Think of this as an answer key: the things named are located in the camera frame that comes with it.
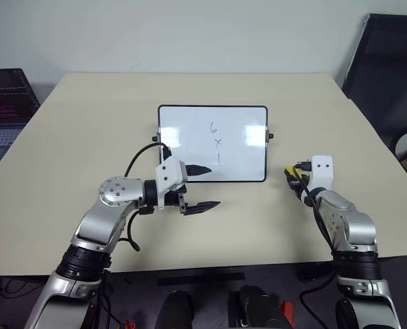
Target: laptop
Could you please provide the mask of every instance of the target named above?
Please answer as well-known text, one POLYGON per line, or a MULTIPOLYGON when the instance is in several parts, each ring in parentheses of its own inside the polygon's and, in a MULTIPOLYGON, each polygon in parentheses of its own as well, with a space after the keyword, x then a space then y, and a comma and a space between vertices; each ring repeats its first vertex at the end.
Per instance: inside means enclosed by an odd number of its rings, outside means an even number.
POLYGON ((0 159, 39 106, 22 69, 0 69, 0 159))

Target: table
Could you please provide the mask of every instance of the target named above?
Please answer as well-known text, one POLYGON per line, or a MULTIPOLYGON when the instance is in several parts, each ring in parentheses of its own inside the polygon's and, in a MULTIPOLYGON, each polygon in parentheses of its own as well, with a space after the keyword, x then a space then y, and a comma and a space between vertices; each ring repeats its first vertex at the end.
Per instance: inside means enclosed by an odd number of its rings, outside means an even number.
MULTIPOLYGON (((286 165, 334 159, 334 190, 369 214, 381 256, 407 254, 407 174, 326 74, 69 73, 0 162, 0 275, 48 274, 60 262, 104 179, 123 175, 157 130, 160 104, 264 105, 263 183, 188 184, 187 201, 219 200, 183 217, 137 217, 142 251, 119 243, 113 271, 329 260, 311 210, 287 187, 286 165)), ((152 179, 158 151, 133 177, 152 179)))

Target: floor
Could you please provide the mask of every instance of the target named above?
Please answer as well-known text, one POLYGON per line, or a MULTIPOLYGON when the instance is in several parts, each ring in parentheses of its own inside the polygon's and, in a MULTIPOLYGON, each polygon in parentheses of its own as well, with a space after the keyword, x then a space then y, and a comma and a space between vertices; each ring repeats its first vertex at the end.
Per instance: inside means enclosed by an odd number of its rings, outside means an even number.
MULTIPOLYGON (((402 328, 407 329, 407 256, 384 258, 382 263, 402 328)), ((120 320, 136 323, 137 329, 154 328, 165 297, 174 290, 184 290, 192 295, 195 303, 194 328, 226 328, 228 292, 249 284, 258 285, 267 293, 278 296, 280 301, 294 303, 297 328, 321 328, 298 300, 299 292, 321 282, 303 284, 297 279, 298 269, 306 265, 309 263, 113 273, 109 279, 113 287, 112 312, 120 320)), ((28 277, 30 280, 45 278, 28 277)), ((14 280, 10 290, 15 291, 21 285, 22 282, 14 280)), ((14 295, 37 286, 36 283, 28 283, 14 295)), ((24 297, 3 300, 0 303, 0 324, 7 325, 9 329, 22 328, 39 293, 40 289, 36 289, 24 297)), ((335 328, 334 303, 340 298, 333 282, 306 300, 329 328, 335 328)), ((101 323, 101 328, 104 328, 104 319, 101 323)), ((116 324, 112 321, 110 327, 116 328, 116 324)))

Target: laptop keyboard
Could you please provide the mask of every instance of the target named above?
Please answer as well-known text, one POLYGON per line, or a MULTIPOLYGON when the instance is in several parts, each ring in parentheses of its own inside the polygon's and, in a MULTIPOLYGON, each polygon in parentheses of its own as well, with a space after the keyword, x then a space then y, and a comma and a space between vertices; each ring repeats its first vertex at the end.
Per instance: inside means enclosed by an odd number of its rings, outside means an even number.
POLYGON ((9 146, 13 143, 22 129, 0 129, 0 146, 9 146))

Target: whiteboard frame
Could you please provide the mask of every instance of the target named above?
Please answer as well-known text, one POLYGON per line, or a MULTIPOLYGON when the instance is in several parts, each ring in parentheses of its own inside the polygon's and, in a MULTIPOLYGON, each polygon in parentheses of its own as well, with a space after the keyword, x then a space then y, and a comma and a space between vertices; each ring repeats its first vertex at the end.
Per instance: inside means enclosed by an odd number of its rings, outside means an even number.
MULTIPOLYGON (((163 106, 171 106, 171 107, 182 107, 182 108, 264 108, 266 110, 266 135, 265 135, 265 144, 264 144, 264 177, 262 180, 193 180, 187 182, 190 183, 261 183, 264 182, 267 178, 267 136, 269 133, 269 125, 268 125, 268 113, 269 110, 265 105, 189 105, 189 104, 161 104, 158 106, 158 133, 157 133, 157 141, 161 141, 161 116, 160 110, 163 106)), ((162 162, 162 147, 160 149, 160 163, 162 162)))

